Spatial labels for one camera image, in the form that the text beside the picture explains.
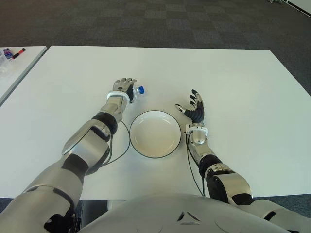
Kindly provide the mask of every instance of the cable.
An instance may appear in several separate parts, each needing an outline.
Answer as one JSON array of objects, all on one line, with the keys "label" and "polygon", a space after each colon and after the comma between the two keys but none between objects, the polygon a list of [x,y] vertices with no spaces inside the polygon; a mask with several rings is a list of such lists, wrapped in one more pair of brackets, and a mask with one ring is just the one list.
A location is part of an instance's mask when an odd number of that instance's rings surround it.
[{"label": "cable", "polygon": [[131,145],[130,131],[128,130],[128,127],[126,126],[126,124],[125,124],[123,121],[121,121],[121,122],[122,122],[122,124],[126,127],[126,130],[127,130],[127,133],[128,133],[128,138],[129,138],[129,140],[128,140],[127,148],[126,148],[126,150],[125,150],[125,152],[124,152],[123,154],[121,154],[118,158],[116,158],[116,159],[114,159],[114,160],[112,160],[112,161],[110,162],[110,159],[111,159],[111,157],[112,157],[112,136],[111,136],[111,141],[110,141],[110,156],[109,156],[110,158],[107,160],[106,163],[102,164],[100,167],[106,166],[106,165],[111,164],[111,163],[113,163],[114,161],[120,159],[122,156],[125,155],[125,153],[127,153],[128,149],[130,148],[130,145]]},{"label": "cable", "polygon": [[191,151],[189,150],[189,147],[188,147],[188,143],[189,143],[190,136],[191,136],[191,134],[189,135],[189,137],[187,137],[187,135],[186,135],[186,146],[187,146],[187,158],[188,158],[188,164],[189,164],[189,168],[190,168],[190,171],[191,171],[191,174],[192,174],[192,178],[193,178],[193,181],[194,181],[194,183],[195,183],[196,187],[198,188],[198,190],[199,190],[199,192],[201,193],[201,195],[202,195],[203,197],[205,197],[205,189],[204,189],[204,186],[203,186],[203,193],[202,193],[202,191],[201,191],[201,189],[199,188],[199,186],[198,186],[197,182],[195,181],[195,177],[194,177],[194,174],[193,174],[193,171],[192,171],[191,165],[190,165],[189,153],[190,153],[190,155],[191,155],[192,159],[194,160],[194,157],[193,157],[193,155],[192,155],[192,153],[191,153]]},{"label": "cable", "polygon": [[204,178],[202,177],[202,189],[203,189],[203,197],[205,197],[205,184],[204,184]]}]

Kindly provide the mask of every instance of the marker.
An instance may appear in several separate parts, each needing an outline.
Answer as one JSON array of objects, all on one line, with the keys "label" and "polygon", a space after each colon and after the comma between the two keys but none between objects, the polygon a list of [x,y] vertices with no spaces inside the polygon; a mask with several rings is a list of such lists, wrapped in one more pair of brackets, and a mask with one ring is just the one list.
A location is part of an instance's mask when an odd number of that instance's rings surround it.
[{"label": "marker", "polygon": [[13,56],[13,59],[17,58],[20,54],[22,54],[26,49],[25,48],[22,48],[21,51],[19,51],[17,54],[15,54]]}]

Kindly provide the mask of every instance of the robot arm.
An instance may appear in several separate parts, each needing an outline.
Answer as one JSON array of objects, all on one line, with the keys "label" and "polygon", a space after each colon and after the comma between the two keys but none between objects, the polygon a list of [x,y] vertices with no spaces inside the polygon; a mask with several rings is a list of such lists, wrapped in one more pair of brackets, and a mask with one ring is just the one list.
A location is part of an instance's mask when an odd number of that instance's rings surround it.
[{"label": "robot arm", "polygon": [[194,102],[190,101],[190,104],[194,110],[188,110],[179,104],[175,106],[192,120],[192,125],[186,125],[186,133],[189,135],[186,143],[201,176],[207,182],[210,197],[268,220],[290,232],[311,232],[311,219],[268,200],[253,200],[250,186],[244,177],[223,164],[208,146],[208,130],[203,123],[203,101],[197,91],[192,90],[192,93],[194,96],[190,97]]},{"label": "robot arm", "polygon": [[135,81],[115,82],[99,113],[65,144],[61,159],[38,175],[0,214],[1,232],[68,232],[84,176],[95,172],[106,160],[107,142],[133,100]]}]

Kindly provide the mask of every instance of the white table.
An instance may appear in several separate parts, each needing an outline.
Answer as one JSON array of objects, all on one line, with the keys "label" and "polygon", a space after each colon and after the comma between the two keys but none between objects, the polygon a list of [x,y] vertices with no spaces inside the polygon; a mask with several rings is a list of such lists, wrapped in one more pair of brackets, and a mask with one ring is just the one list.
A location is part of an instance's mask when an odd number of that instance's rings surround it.
[{"label": "white table", "polygon": [[[23,47],[9,47],[13,55],[18,53],[22,48]],[[26,51],[24,51],[22,55],[10,61],[12,66],[10,74],[4,78],[0,78],[0,106],[47,49],[45,46],[24,48]]]},{"label": "white table", "polygon": [[[184,131],[190,121],[174,104],[188,106],[196,89],[204,100],[211,148],[246,178],[254,196],[311,193],[311,98],[270,51],[52,46],[0,108],[0,196],[15,197],[57,161],[67,139],[123,77],[138,79],[146,89],[126,109],[127,126],[156,109],[171,114]],[[120,124],[113,157],[127,142]],[[130,147],[85,178],[81,198],[126,200],[153,192],[198,194],[184,135],[162,159]]]}]

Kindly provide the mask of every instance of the floor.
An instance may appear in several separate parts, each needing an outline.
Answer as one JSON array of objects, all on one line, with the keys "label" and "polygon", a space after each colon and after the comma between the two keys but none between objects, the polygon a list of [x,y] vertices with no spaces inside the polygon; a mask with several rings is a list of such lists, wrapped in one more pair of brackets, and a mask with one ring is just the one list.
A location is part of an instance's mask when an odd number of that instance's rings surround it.
[{"label": "floor", "polygon": [[[311,94],[311,18],[266,0],[1,0],[1,46],[271,50]],[[311,195],[271,198],[311,217]],[[0,199],[0,212],[10,200]]]}]

